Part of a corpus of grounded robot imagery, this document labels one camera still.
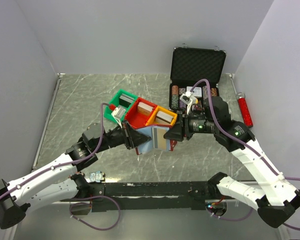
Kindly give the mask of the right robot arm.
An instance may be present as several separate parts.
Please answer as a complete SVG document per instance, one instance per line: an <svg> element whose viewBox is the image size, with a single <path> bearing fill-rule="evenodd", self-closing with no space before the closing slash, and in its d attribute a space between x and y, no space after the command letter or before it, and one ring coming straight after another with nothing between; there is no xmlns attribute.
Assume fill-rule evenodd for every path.
<svg viewBox="0 0 300 240"><path fill-rule="evenodd" d="M243 122L231 119L229 106L221 97L205 99L202 106L202 112L180 112L164 138L182 142L194 134L213 134L215 140L246 167L258 187L218 172L208 181L209 195L213 199L228 196L245 203L272 228L283 225L300 207L300 189L273 165L251 130Z"/></svg>

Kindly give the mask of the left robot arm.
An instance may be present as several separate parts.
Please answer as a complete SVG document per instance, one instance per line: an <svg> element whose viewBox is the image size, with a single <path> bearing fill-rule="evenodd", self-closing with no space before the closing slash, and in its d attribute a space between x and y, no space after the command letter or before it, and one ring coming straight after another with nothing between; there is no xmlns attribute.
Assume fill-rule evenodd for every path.
<svg viewBox="0 0 300 240"><path fill-rule="evenodd" d="M97 153L124 145L135 149L151 141L124 121L105 131L102 124L91 124L77 143L43 167L16 180L0 179L0 228L11 228L26 213L59 200L88 197L89 185L79 173L97 161Z"/></svg>

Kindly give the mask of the gold striped credit card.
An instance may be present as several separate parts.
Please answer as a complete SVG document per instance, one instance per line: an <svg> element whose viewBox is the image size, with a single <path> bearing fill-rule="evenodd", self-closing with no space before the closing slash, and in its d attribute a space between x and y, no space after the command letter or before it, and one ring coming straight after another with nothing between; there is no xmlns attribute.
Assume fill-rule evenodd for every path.
<svg viewBox="0 0 300 240"><path fill-rule="evenodd" d="M153 140L153 148L166 151L167 150L167 140L164 138L164 134L166 133L165 128L154 127L152 129L152 140Z"/></svg>

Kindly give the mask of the red leather card holder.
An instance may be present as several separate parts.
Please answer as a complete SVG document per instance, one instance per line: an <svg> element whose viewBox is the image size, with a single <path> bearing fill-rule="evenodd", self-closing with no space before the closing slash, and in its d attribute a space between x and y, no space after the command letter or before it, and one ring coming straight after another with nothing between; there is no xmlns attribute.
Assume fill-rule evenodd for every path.
<svg viewBox="0 0 300 240"><path fill-rule="evenodd" d="M163 152L172 152L178 142L164 138L164 134L168 132L169 129L169 126L157 124L152 124L136 129L138 133L150 137L149 141L139 145L136 148L136 154L142 155L152 151L153 149L160 150Z"/></svg>

